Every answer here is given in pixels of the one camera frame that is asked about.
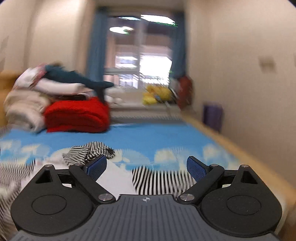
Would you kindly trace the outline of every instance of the crosshair logo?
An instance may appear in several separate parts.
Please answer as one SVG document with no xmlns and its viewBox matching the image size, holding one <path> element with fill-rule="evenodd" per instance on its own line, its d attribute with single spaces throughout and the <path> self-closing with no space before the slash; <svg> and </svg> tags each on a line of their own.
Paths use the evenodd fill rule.
<svg viewBox="0 0 296 241">
<path fill-rule="evenodd" d="M 150 201 L 151 199 L 148 198 L 148 197 L 144 197 L 144 198 L 142 198 L 141 200 L 143 200 L 144 202 L 148 202 L 148 201 Z"/>
</svg>

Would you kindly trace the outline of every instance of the metal screw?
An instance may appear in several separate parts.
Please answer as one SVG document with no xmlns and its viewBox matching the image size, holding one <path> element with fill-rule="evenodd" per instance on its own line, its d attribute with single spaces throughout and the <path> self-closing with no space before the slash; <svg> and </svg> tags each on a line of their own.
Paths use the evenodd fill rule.
<svg viewBox="0 0 296 241">
<path fill-rule="evenodd" d="M 180 199 L 188 202 L 188 201 L 192 201 L 194 199 L 194 196 L 190 193 L 184 193 L 184 194 L 180 195 Z"/>
<path fill-rule="evenodd" d="M 110 193 L 103 193 L 99 195 L 99 199 L 104 202 L 110 201 L 112 198 L 113 198 L 113 195 Z"/>
</svg>

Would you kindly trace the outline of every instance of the folded red blanket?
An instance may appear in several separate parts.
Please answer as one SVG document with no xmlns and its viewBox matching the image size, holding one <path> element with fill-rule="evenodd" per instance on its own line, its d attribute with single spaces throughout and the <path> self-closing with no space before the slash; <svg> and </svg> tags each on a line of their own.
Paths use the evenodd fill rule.
<svg viewBox="0 0 296 241">
<path fill-rule="evenodd" d="M 45 113 L 47 132 L 103 132 L 110 125 L 109 106 L 97 97 L 90 100 L 63 100 L 50 105 Z"/>
</svg>

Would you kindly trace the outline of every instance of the yellow plush toy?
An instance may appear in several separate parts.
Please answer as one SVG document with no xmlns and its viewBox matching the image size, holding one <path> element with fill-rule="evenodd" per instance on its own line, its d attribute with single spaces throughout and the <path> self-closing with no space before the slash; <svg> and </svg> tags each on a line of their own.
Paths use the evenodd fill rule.
<svg viewBox="0 0 296 241">
<path fill-rule="evenodd" d="M 148 85 L 146 90 L 147 92 L 143 94 L 144 105 L 156 104 L 158 102 L 171 100 L 172 93 L 167 87 Z"/>
</svg>

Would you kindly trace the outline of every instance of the red object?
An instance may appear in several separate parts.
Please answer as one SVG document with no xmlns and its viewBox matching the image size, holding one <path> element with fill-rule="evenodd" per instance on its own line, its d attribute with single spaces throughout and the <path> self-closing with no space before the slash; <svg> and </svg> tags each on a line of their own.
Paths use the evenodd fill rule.
<svg viewBox="0 0 296 241">
<path fill-rule="evenodd" d="M 109 106 L 97 97 L 90 100 L 62 100 L 50 105 L 45 113 L 47 132 L 80 131 L 97 133 L 110 125 Z"/>
<path fill-rule="evenodd" d="M 178 79 L 180 88 L 178 91 L 177 104 L 180 109 L 184 109 L 192 103 L 192 80 L 184 76 Z"/>
</svg>

